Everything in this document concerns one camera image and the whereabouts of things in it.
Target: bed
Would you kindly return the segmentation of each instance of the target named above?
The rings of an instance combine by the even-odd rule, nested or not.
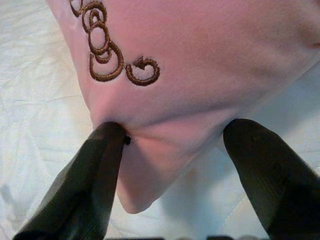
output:
[[[69,50],[45,1],[0,3],[0,239],[32,216],[92,131]],[[320,62],[248,116],[320,174]],[[106,238],[267,237],[222,140],[144,212],[114,200]]]

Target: pillow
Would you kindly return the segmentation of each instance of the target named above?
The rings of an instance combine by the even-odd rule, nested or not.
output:
[[[117,122],[131,137],[117,183],[128,213],[320,59],[315,0],[46,1],[93,128]]]

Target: white bedsheet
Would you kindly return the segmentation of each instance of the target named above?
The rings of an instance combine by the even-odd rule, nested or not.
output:
[[[252,116],[320,173],[320,64]],[[0,1],[0,240],[37,209],[92,131],[62,33],[43,0]],[[115,198],[109,237],[266,237],[222,142],[146,211]]]

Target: swirl embroidery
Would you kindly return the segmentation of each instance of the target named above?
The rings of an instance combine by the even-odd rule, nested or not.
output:
[[[73,0],[69,0],[71,10],[77,18],[82,14],[82,26],[84,31],[88,34],[88,44],[91,51],[90,58],[89,58],[89,70],[90,70],[91,77],[99,82],[107,82],[115,79],[117,76],[120,75],[120,73],[124,69],[125,62],[124,62],[124,57],[121,53],[121,50],[110,39],[109,30],[106,25],[107,10],[105,6],[102,4],[102,2],[99,2],[99,1],[90,2],[86,6],[84,6],[83,4],[84,0],[80,0],[80,8],[79,10],[76,10],[72,5],[72,1]],[[87,26],[85,22],[85,15],[88,12],[89,12],[89,26]],[[92,44],[91,34],[93,30],[96,28],[100,28],[104,32],[104,36],[105,36],[104,44],[103,44],[103,47],[101,48],[96,48]],[[113,72],[108,74],[96,73],[94,70],[94,59],[99,64],[107,64],[112,57],[112,51],[116,54],[118,59],[117,68]],[[147,65],[150,65],[153,68],[153,76],[147,79],[139,79],[134,76],[131,64],[127,64],[125,66],[126,75],[128,79],[135,85],[148,86],[156,82],[160,76],[160,68],[158,67],[158,64],[155,60],[148,59],[148,58],[143,59],[143,56],[142,56],[138,60],[136,60],[132,65],[142,70],[145,70],[145,67]]]

